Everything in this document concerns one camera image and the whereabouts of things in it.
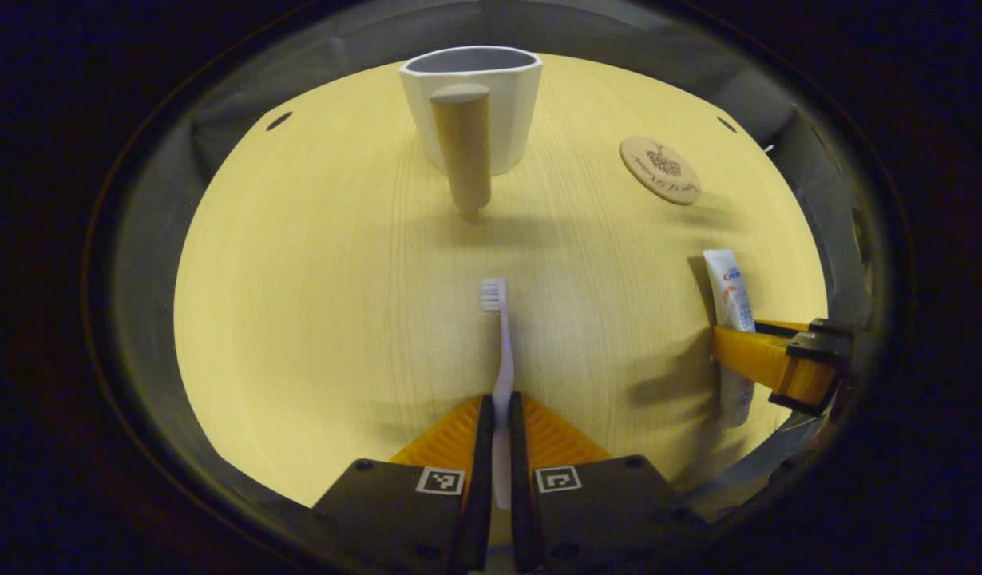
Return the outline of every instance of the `ceramic mug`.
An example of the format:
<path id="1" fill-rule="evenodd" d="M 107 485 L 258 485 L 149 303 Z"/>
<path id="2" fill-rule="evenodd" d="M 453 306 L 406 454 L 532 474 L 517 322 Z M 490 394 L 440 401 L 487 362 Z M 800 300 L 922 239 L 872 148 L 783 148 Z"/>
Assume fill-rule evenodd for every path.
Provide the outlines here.
<path id="1" fill-rule="evenodd" d="M 445 173 L 430 96 L 454 84 L 479 84 L 491 92 L 491 174 L 509 171 L 527 145 L 541 58 L 504 46 L 462 46 L 429 52 L 403 63 L 399 77 L 430 163 Z"/>

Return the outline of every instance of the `toothpaste tube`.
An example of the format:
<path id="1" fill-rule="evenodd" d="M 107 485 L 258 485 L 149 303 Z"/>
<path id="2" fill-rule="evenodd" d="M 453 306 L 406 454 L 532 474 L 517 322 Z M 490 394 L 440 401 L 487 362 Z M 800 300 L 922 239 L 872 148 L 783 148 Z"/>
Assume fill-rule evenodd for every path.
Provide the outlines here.
<path id="1" fill-rule="evenodd" d="M 707 262 L 707 275 L 711 277 L 711 294 L 715 298 L 718 325 L 731 330 L 757 331 L 750 299 L 746 297 L 746 284 L 732 250 L 705 250 L 703 258 Z M 720 422 L 726 428 L 735 428 L 743 425 L 747 415 L 750 415 L 754 382 L 724 365 L 721 371 L 718 392 Z"/>

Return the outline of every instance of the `engraved coaster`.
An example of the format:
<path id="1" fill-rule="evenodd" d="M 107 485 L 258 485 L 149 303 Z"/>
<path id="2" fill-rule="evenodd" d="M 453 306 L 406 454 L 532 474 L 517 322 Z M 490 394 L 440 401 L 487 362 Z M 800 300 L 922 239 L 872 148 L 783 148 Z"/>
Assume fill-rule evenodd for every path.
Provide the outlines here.
<path id="1" fill-rule="evenodd" d="M 700 198 L 700 179 L 671 147 L 644 136 L 630 136 L 619 145 L 619 155 L 633 176 L 663 199 L 689 206 Z"/>

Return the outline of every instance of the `toothbrush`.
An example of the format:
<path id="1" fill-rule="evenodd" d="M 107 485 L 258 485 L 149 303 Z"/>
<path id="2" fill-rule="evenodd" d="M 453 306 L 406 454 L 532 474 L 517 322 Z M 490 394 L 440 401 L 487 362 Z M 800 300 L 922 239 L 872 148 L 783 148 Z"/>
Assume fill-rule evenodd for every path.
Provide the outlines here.
<path id="1" fill-rule="evenodd" d="M 494 436 L 491 442 L 491 484 L 498 509 L 512 507 L 512 461 L 509 459 L 509 397 L 513 395 L 513 347 L 509 343 L 509 305 L 505 302 L 505 277 L 481 281 L 484 311 L 497 311 L 501 318 L 501 366 L 491 399 L 494 401 Z"/>

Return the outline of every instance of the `light wood surface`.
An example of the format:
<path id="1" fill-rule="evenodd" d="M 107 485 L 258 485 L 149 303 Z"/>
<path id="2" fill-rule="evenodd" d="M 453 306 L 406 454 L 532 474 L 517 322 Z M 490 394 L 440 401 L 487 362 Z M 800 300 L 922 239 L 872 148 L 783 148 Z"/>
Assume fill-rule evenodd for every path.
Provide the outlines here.
<path id="1" fill-rule="evenodd" d="M 758 389 L 746 425 L 716 425 L 700 252 L 735 251 L 754 316 L 826 315 L 786 182 L 713 105 L 626 70 L 543 59 L 524 159 L 493 178 L 476 223 L 425 159 L 398 65 L 277 106 L 232 150 L 189 229 L 174 309 L 189 401 L 229 462 L 311 506 L 354 458 L 386 460 L 490 393 L 490 276 L 509 281 L 517 389 L 612 454 L 647 455 L 678 490 L 784 421 Z M 695 204 L 630 174 L 619 143 L 637 134 L 692 164 Z"/>

